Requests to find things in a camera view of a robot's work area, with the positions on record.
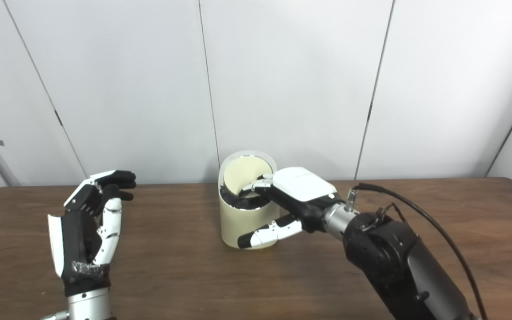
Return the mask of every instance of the robotic hand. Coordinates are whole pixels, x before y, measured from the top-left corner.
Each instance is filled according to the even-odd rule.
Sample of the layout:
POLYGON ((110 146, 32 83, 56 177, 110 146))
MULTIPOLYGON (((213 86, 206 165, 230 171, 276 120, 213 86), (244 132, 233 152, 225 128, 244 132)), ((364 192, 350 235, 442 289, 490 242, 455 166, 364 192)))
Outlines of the robotic hand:
POLYGON ((333 185, 308 170, 284 168, 261 176, 239 196, 252 192, 268 197, 290 214, 240 236, 238 247, 284 239, 301 230, 327 232, 343 242, 347 259, 364 272, 396 320, 477 319, 405 220, 392 220, 386 215, 388 208, 364 213, 354 209, 355 188, 345 202, 333 185))
POLYGON ((63 280, 68 311, 41 320, 115 320, 110 310, 110 262, 120 239, 122 200, 136 187, 132 172, 112 170, 84 180, 64 203, 62 217, 48 216, 52 259, 63 280))

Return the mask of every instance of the black wire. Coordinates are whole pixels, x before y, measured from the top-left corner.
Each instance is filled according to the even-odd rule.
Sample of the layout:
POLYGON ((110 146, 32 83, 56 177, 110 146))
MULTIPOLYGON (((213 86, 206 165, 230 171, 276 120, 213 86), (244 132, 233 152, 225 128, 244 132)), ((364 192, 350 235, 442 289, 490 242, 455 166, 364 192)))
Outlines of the black wire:
POLYGON ((402 211, 400 211, 400 209, 398 208, 398 205, 394 204, 394 202, 392 202, 390 205, 392 205, 394 207, 394 210, 396 211, 396 213, 398 213, 400 220, 402 220, 402 222, 404 222, 405 225, 408 225, 408 220, 406 220, 406 218, 402 214, 402 211))
POLYGON ((475 281, 475 277, 473 277, 473 273, 471 272, 471 269, 469 269, 469 265, 467 261, 465 261, 465 258, 461 254, 461 251, 458 249, 457 245, 453 242, 451 237, 447 234, 447 232, 433 219, 432 216, 430 216, 427 212, 425 212, 423 209, 418 207, 415 203, 411 202, 410 200, 406 199, 405 197, 401 196, 400 194, 397 194, 396 192, 387 190, 383 187, 376 186, 374 184, 359 184, 358 186, 353 187, 353 190, 368 190, 368 191, 376 191, 384 194, 388 194, 390 196, 393 196, 394 198, 404 202, 409 207, 414 209, 417 213, 420 213, 421 216, 423 216, 426 220, 429 221, 441 233, 441 235, 444 237, 445 241, 448 242, 449 246, 452 248, 454 253, 457 256, 457 259, 460 260, 461 266, 464 268, 465 274, 467 275, 467 278, 469 280, 469 283, 471 284, 471 288, 473 289, 473 294, 475 294, 475 300, 477 302, 477 306, 479 307, 479 312, 481 313, 481 318, 483 320, 487 320, 487 314, 485 312, 485 306, 483 304, 483 300, 481 299, 481 294, 479 293, 479 288, 477 287, 477 282, 475 281))

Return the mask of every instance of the cream-colored cylinder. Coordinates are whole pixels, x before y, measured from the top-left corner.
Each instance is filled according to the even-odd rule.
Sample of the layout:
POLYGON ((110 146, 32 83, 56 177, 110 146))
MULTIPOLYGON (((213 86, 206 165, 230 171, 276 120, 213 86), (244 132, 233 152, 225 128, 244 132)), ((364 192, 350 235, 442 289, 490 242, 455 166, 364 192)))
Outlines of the cream-colored cylinder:
MULTIPOLYGON (((236 198, 242 187, 258 179, 262 174, 276 171, 276 164, 266 154, 256 151, 236 152, 224 160, 219 173, 219 204, 221 215, 222 240, 233 248, 238 248, 238 237, 269 224, 280 217, 279 207, 267 202, 261 207, 262 199, 255 202, 236 198)), ((262 249, 276 243, 268 243, 251 249, 262 249)))

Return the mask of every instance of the robotic finger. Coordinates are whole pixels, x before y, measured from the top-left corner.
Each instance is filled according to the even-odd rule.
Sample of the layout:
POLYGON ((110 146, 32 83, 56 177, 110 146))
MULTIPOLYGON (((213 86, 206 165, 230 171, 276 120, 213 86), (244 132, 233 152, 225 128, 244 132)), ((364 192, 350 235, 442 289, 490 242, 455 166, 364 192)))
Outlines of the robotic finger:
POLYGON ((302 230, 301 221, 292 215, 285 215, 272 221, 270 224, 262 225, 262 227, 255 231, 238 237, 238 247, 240 249, 248 249, 257 245, 286 239, 300 233, 302 230))

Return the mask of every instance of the black fingertip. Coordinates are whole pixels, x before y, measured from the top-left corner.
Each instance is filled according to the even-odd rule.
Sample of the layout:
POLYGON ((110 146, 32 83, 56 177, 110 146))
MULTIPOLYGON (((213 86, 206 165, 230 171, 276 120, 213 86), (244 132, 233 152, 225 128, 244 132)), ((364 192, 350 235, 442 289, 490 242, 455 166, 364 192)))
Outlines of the black fingertip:
POLYGON ((134 189, 137 186, 136 181, 120 182, 117 185, 120 187, 120 189, 134 189))
POLYGON ((238 198, 244 198, 251 192, 252 190, 240 190, 240 192, 238 193, 238 198))
POLYGON ((116 178, 116 180, 136 180, 136 174, 128 170, 116 170, 112 173, 112 177, 116 178))
POLYGON ((252 239, 252 235, 254 235, 253 232, 246 233, 245 235, 241 235, 238 237, 238 247, 240 249, 248 249, 251 248, 252 245, 250 244, 250 239, 252 239))
POLYGON ((102 198, 106 201, 109 199, 120 198, 120 188, 115 184, 108 184, 102 189, 102 198))
POLYGON ((134 194, 125 191, 120 191, 120 199, 122 199, 123 201, 132 201, 134 199, 134 194))

